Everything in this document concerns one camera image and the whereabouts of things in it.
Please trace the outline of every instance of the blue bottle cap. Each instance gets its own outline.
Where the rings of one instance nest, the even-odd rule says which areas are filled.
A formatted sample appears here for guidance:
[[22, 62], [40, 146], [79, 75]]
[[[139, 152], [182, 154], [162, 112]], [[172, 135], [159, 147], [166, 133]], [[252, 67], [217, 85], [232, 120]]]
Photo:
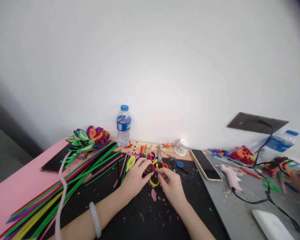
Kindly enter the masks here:
[[286, 133], [293, 135], [293, 136], [298, 136], [299, 133], [295, 132], [295, 131], [291, 131], [291, 130], [287, 130]]
[[129, 111], [129, 106], [121, 105], [121, 111]]

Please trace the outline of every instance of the water bottle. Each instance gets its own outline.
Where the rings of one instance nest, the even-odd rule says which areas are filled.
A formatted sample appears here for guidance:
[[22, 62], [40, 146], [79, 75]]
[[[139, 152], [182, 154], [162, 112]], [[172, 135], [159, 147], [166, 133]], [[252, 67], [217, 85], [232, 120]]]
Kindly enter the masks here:
[[269, 142], [260, 150], [258, 162], [270, 162], [279, 154], [292, 147], [299, 133], [287, 130], [284, 133], [273, 135]]
[[125, 147], [130, 140], [131, 114], [127, 105], [121, 105], [121, 111], [117, 117], [117, 142], [119, 146]]

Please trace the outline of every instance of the glue gun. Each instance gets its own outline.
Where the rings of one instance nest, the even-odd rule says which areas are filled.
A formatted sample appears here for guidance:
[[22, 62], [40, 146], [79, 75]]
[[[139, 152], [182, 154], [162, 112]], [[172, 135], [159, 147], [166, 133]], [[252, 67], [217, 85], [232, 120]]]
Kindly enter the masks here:
[[230, 167], [224, 164], [220, 164], [220, 170], [223, 171], [228, 178], [230, 188], [235, 188], [236, 192], [242, 192], [239, 183], [236, 179], [237, 173]]

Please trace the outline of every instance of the finger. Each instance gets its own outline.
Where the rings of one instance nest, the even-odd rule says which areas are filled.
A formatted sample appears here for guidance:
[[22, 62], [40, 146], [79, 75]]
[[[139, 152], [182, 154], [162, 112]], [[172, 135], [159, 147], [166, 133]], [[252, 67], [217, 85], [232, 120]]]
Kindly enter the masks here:
[[146, 170], [146, 168], [152, 163], [151, 160], [145, 160], [141, 166], [140, 166], [140, 169], [142, 169], [142, 171]]
[[150, 178], [153, 176], [154, 172], [148, 173], [144, 178], [143, 178], [143, 183], [146, 185], [147, 182], [149, 182]]
[[163, 188], [163, 190], [168, 187], [168, 184], [166, 182], [166, 180], [162, 177], [161, 174], [158, 174], [158, 179], [160, 181], [161, 187]]
[[168, 168], [159, 168], [157, 169], [157, 172], [161, 174], [164, 173], [169, 179], [175, 174]]
[[164, 173], [161, 174], [164, 179], [169, 179]]
[[141, 166], [141, 164], [146, 161], [147, 159], [146, 158], [139, 158], [135, 164], [135, 166], [139, 167]]

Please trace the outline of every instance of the smartphone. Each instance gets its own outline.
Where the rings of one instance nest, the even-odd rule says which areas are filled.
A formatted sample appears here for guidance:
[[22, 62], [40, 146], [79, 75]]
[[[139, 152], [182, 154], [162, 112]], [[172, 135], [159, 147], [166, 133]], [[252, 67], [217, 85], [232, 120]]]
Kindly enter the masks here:
[[[41, 172], [50, 172], [50, 173], [59, 173], [62, 160], [64, 157], [68, 154], [68, 148], [72, 146], [71, 143], [69, 143], [67, 146], [65, 146], [60, 152], [58, 152], [53, 158], [51, 158], [45, 165], [43, 165], [40, 169]], [[68, 157], [71, 157], [73, 155], [74, 151], [72, 151]]]
[[196, 161], [196, 163], [198, 164], [198, 167], [204, 175], [205, 179], [207, 179], [208, 181], [222, 182], [222, 177], [211, 164], [211, 162], [203, 153], [203, 151], [197, 149], [190, 149], [190, 154], [193, 160]]

